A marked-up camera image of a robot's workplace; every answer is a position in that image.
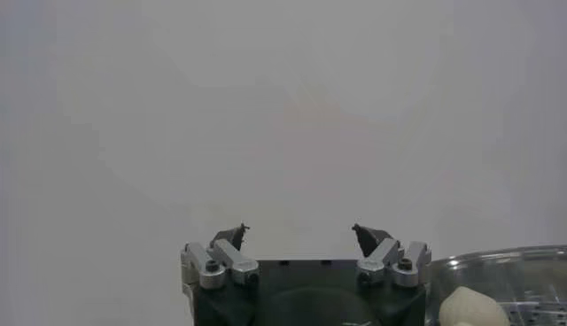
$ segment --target gray background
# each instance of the gray background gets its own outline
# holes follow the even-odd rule
[[[2,325],[189,324],[179,249],[241,221],[257,258],[567,243],[565,1],[0,12]]]

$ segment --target bolt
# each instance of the bolt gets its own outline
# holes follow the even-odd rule
[[[207,272],[216,272],[220,267],[221,264],[216,260],[208,260],[205,264],[205,270]]]
[[[398,262],[398,268],[400,268],[401,270],[411,270],[413,268],[413,264],[410,259],[402,258]]]

